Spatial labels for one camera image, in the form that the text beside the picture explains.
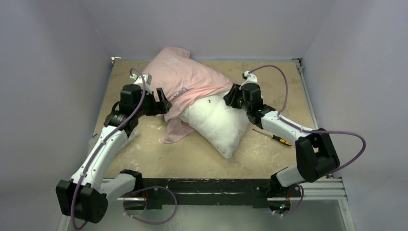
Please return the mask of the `white pillow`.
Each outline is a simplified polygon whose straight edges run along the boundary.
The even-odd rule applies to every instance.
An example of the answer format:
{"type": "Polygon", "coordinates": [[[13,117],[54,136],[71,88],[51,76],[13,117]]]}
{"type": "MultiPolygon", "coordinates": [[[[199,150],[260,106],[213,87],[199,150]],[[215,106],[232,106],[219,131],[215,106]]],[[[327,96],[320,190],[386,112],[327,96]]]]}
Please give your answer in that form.
{"type": "Polygon", "coordinates": [[[205,137],[226,159],[239,146],[249,120],[246,112],[227,106],[221,92],[195,101],[180,115],[180,119],[205,137]]]}

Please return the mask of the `pink pillow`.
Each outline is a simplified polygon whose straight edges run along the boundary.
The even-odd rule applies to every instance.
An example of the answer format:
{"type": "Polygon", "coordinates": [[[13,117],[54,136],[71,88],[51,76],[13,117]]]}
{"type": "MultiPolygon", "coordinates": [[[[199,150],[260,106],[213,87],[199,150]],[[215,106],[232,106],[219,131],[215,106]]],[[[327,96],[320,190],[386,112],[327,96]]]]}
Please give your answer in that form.
{"type": "Polygon", "coordinates": [[[143,69],[150,74],[152,90],[162,88],[172,107],[162,117],[167,123],[162,143],[175,143],[194,129],[180,115],[196,100],[228,91],[232,82],[223,74],[194,61],[183,48],[166,47],[143,69]]]}

